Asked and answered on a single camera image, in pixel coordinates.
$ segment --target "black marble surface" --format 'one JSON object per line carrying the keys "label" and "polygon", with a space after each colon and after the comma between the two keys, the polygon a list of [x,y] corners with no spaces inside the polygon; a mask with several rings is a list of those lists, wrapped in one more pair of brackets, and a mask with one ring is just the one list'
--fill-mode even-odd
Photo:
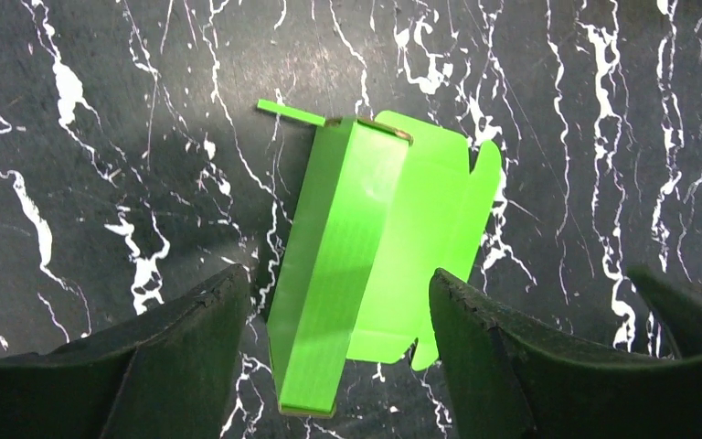
{"label": "black marble surface", "polygon": [[[258,98],[494,139],[471,283],[668,353],[622,270],[702,285],[702,1],[0,0],[0,357],[233,262],[266,310],[312,130]],[[221,437],[457,437],[439,364],[406,360],[349,362],[334,419],[281,417],[265,337],[253,316]]]}

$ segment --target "green cardboard box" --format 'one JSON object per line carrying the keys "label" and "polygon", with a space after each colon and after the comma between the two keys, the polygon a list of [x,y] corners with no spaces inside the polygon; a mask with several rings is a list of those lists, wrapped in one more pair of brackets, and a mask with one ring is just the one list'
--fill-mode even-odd
{"label": "green cardboard box", "polygon": [[282,413],[331,416],[346,358],[393,363],[418,340],[414,369],[437,358],[429,280],[466,280],[501,176],[482,145],[395,112],[326,120],[274,102],[263,110],[317,126],[268,319]]}

